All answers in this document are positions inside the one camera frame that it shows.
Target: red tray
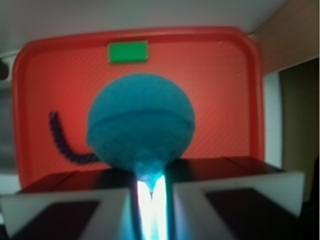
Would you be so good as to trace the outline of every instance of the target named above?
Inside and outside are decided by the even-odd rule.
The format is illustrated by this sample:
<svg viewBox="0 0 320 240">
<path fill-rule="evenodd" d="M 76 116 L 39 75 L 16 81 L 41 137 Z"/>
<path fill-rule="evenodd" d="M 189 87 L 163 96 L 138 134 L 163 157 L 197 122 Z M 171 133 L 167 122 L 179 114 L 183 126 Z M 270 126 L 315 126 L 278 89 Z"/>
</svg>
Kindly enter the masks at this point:
<svg viewBox="0 0 320 240">
<path fill-rule="evenodd" d="M 110 42 L 148 41 L 146 63 L 109 64 Z M 62 156 L 50 131 L 58 111 L 71 148 L 91 153 L 87 115 L 96 94 L 133 73 L 178 84 L 195 111 L 196 130 L 184 158 L 251 156 L 264 159 L 261 60 L 247 35 L 229 27 L 128 30 L 34 41 L 16 58 L 13 111 L 22 187 L 52 173 L 108 168 L 76 165 Z"/>
</svg>

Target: blue sponge ball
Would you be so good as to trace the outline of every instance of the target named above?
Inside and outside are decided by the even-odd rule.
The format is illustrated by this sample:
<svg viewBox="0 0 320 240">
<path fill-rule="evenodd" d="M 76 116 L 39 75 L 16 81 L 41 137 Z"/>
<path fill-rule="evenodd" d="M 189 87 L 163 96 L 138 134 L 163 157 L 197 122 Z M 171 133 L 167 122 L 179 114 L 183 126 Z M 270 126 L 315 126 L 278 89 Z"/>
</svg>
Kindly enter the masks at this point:
<svg viewBox="0 0 320 240">
<path fill-rule="evenodd" d="M 87 144 L 106 164 L 134 172 L 152 191 L 166 164 L 190 144 L 195 114 L 172 81 L 132 74 L 106 86 L 88 115 Z"/>
</svg>

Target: dark purple fuzzy wire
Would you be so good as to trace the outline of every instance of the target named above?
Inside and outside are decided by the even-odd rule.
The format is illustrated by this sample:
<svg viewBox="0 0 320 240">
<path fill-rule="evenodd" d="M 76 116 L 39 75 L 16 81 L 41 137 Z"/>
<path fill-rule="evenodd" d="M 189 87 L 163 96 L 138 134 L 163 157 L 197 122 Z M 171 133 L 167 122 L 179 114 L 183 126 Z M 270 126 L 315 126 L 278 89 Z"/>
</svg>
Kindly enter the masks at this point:
<svg viewBox="0 0 320 240">
<path fill-rule="evenodd" d="M 70 161 L 77 164 L 89 164 L 100 162 L 98 157 L 94 153 L 89 154 L 77 154 L 74 153 L 65 139 L 63 130 L 60 125 L 59 117 L 57 112 L 50 112 L 50 127 L 53 134 L 54 142 L 58 147 L 60 153 L 62 153 Z"/>
</svg>

